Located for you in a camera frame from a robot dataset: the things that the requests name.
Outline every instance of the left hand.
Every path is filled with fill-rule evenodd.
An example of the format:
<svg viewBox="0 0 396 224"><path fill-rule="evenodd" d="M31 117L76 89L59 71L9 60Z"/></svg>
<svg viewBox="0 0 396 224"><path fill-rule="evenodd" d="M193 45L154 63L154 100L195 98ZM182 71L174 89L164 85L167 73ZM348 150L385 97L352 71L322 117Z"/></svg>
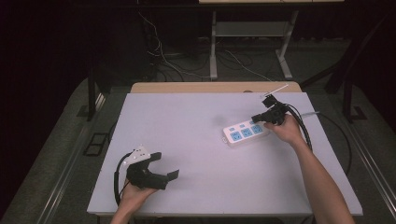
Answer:
<svg viewBox="0 0 396 224"><path fill-rule="evenodd" d="M129 183L127 179L125 179L125 184L119 208L111 220L112 224L128 223L131 216L143 205L149 195L157 191L157 189L140 189Z"/></svg>

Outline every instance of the dark background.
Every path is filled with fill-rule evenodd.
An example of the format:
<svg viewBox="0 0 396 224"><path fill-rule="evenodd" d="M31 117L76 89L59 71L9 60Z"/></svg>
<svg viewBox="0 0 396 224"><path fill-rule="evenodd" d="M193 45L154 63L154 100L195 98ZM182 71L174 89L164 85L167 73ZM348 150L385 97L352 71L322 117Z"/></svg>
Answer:
<svg viewBox="0 0 396 224"><path fill-rule="evenodd" d="M359 1L352 7L306 9L299 14L293 38L347 38L359 43L393 5L392 1ZM100 91L146 80L151 70L146 53L149 41L142 32L145 27L129 9L92 10L75 8L71 2L43 1L2 1L0 8L1 217L71 93L91 68ZM224 18L231 18L227 13L232 12L225 12ZM210 14L204 10L156 11L152 19L165 45L188 51L194 50L195 37L210 35ZM387 16L351 71L356 85L393 130L395 14ZM255 17L254 13L232 13L235 15L246 20ZM136 71L142 75L132 77Z"/></svg>

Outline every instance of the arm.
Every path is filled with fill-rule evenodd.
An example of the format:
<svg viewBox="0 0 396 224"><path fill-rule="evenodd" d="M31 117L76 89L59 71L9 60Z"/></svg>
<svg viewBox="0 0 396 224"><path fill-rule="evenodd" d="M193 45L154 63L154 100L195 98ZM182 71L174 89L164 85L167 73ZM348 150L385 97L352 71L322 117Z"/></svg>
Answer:
<svg viewBox="0 0 396 224"><path fill-rule="evenodd" d="M111 224L128 223L131 216L142 206L148 196L157 191L156 189L140 189L131 183L126 183L119 208L111 219Z"/></svg>
<svg viewBox="0 0 396 224"><path fill-rule="evenodd" d="M294 149L303 174L305 191L318 223L354 223L344 197L332 177L303 139L297 121L286 115L282 125L265 123Z"/></svg>

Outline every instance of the hand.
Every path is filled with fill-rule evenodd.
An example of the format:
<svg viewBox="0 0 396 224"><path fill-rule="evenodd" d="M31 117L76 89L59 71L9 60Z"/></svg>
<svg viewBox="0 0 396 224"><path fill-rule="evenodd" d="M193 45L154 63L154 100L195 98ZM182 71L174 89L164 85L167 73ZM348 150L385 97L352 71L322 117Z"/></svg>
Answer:
<svg viewBox="0 0 396 224"><path fill-rule="evenodd" d="M125 184L119 208L111 220L112 224L128 223L131 216L142 206L149 195L157 191L157 189L140 189L129 183L127 179L125 179Z"/></svg>
<svg viewBox="0 0 396 224"><path fill-rule="evenodd" d="M266 122L264 123L264 127L273 131L282 141L291 145L301 140L304 141L300 126L292 115L286 114L285 121L281 125Z"/></svg>

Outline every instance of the finger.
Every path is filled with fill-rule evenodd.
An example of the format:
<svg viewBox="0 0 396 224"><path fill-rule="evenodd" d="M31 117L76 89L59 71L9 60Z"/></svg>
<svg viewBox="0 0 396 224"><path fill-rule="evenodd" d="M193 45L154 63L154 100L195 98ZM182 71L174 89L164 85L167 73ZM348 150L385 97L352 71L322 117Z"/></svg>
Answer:
<svg viewBox="0 0 396 224"><path fill-rule="evenodd" d="M270 130L273 130L274 129L274 124L273 123L271 123L271 122L265 122L264 124L264 127L265 128L267 128L267 129L270 129Z"/></svg>

